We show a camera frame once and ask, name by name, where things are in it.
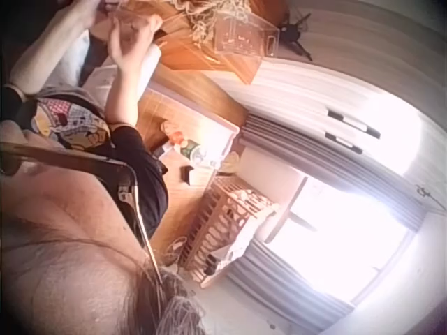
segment gray curtain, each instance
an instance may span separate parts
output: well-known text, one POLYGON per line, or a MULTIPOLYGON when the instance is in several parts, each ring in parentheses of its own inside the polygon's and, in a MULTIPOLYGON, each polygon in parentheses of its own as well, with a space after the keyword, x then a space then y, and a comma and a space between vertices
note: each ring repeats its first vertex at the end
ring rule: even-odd
POLYGON ((256 239, 231 265, 228 277, 256 303, 287 320, 294 334, 319 334, 354 310, 352 305, 312 289, 256 239))
POLYGON ((423 223, 427 211, 412 196, 403 178, 361 159, 361 155, 337 150, 277 121, 252 114, 242 127, 241 143, 276 156, 341 191, 377 199, 413 232, 423 223))

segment window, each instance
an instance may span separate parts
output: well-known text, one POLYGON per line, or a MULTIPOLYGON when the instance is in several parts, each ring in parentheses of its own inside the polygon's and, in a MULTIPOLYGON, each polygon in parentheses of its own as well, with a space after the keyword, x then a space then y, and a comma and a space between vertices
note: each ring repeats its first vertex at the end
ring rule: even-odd
POLYGON ((268 246, 316 290, 355 304, 411 233, 378 202, 303 183, 268 246))

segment black t-shirt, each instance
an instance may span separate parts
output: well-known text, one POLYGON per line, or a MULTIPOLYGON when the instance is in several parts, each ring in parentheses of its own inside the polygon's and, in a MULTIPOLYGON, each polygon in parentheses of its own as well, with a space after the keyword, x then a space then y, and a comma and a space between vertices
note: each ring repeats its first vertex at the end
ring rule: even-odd
MULTIPOLYGON (((96 108, 78 96, 59 95, 49 98, 54 99, 54 101, 66 101, 67 103, 73 104, 78 110, 84 108, 99 117, 96 108)), ((3 88, 1 92, 0 119, 2 121, 12 120, 22 129, 34 131, 33 122, 36 116, 37 104, 37 101, 34 99, 22 103, 20 96, 15 90, 8 87, 3 88)), ((66 135, 67 132, 52 135, 55 136, 54 139, 58 140, 58 142, 62 143, 68 149, 73 149, 70 143, 64 141, 61 134, 66 135)), ((114 131, 107 133, 104 141, 100 145, 83 149, 93 154, 107 156, 108 158, 125 162, 135 170, 138 182, 140 212, 150 238, 154 234, 168 207, 168 191, 162 176, 163 165, 147 152, 139 132, 130 126, 120 126, 114 131)), ((120 206, 118 207, 127 218, 128 215, 124 210, 120 206)), ((134 231, 134 234, 141 242, 140 233, 134 231)))

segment dark hair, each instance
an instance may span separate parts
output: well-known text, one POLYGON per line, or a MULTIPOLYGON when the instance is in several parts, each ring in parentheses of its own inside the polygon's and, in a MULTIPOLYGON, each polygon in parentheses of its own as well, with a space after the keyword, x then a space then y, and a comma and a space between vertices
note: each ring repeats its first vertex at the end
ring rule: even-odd
MULTIPOLYGON (((56 230, 42 227, 36 223, 4 216, 0 213, 2 235, 15 234, 21 229, 36 231, 38 241, 29 241, 20 245, 1 245, 1 252, 8 253, 18 251, 30 246, 44 246, 48 244, 71 245, 76 248, 82 245, 96 246, 113 250, 135 263, 135 287, 127 297, 125 306, 126 317, 121 324, 120 334, 126 335, 205 335, 201 326, 200 309, 184 287, 183 280, 174 274, 161 268, 162 284, 156 279, 155 271, 148 260, 144 266, 139 265, 131 257, 116 251, 113 247, 101 242, 69 239, 58 234, 56 230)), ((1 295, 1 324, 2 329, 7 329, 11 334, 32 334, 32 329, 25 329, 23 322, 17 319, 14 308, 9 301, 1 295)))

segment clear plastic box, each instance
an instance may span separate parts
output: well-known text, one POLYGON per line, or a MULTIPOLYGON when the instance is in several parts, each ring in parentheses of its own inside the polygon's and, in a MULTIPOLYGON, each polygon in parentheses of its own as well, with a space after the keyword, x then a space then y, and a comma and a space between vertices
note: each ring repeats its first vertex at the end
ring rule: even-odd
POLYGON ((278 50, 279 29, 253 13, 241 19, 218 12, 214 26, 214 51, 255 57, 274 57, 278 50))

